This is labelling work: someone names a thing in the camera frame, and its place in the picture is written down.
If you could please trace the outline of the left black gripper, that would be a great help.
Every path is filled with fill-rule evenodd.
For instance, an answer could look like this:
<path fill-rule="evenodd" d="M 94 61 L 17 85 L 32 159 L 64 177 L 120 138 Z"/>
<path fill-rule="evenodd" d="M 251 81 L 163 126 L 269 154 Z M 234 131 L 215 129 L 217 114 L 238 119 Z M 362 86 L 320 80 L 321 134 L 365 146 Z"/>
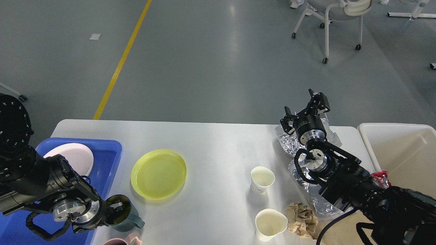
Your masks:
<path fill-rule="evenodd" d="M 100 226 L 103 226 L 110 211 L 119 212 L 123 211 L 123 209 L 124 204 L 122 201 L 92 201 L 86 205 L 86 210 L 83 214 L 74 217 L 72 220 L 73 232 L 89 232 Z"/>

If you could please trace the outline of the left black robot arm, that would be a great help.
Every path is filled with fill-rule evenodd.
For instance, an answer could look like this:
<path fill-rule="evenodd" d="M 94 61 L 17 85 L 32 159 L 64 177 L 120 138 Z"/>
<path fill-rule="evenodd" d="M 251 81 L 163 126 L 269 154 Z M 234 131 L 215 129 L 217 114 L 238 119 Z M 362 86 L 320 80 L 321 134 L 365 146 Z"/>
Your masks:
<path fill-rule="evenodd" d="M 108 225 L 122 209 L 121 200 L 103 200 L 62 155 L 42 157 L 29 145 L 31 121 L 14 96 L 1 94 L 1 213 L 30 211 L 26 227 L 46 241 L 70 227 L 74 233 Z"/>

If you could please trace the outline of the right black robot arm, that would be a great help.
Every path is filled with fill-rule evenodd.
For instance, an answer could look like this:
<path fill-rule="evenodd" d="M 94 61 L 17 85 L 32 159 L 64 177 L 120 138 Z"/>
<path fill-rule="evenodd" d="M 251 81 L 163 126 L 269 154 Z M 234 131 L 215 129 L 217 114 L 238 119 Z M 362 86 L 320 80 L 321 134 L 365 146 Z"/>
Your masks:
<path fill-rule="evenodd" d="M 280 124 L 288 135 L 296 134 L 303 148 L 297 150 L 294 165 L 307 183 L 319 185 L 319 194 L 344 214 L 320 232 L 317 244 L 327 230 L 340 220 L 361 211 L 370 223 L 358 222 L 357 233 L 365 245 L 371 241 L 364 229 L 372 230 L 378 245 L 431 245 L 436 241 L 435 199 L 398 186 L 381 187 L 361 160 L 328 142 L 320 115 L 330 111 L 324 93 L 309 89 L 310 101 L 293 115 L 284 107 Z"/>

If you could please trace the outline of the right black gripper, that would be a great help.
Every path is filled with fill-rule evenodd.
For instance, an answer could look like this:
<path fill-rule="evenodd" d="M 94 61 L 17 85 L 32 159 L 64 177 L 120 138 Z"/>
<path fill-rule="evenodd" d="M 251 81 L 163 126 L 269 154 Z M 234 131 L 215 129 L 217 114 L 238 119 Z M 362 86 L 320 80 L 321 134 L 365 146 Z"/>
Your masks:
<path fill-rule="evenodd" d="M 299 143 L 307 143 L 314 138 L 324 141 L 327 138 L 325 127 L 318 115 L 330 112 L 328 98 L 324 93 L 316 93 L 312 89 L 308 91 L 310 101 L 304 109 L 305 116 L 297 118 L 297 115 L 291 113 L 289 107 L 284 107 L 285 115 L 281 119 L 283 131 L 288 135 L 296 132 Z"/>

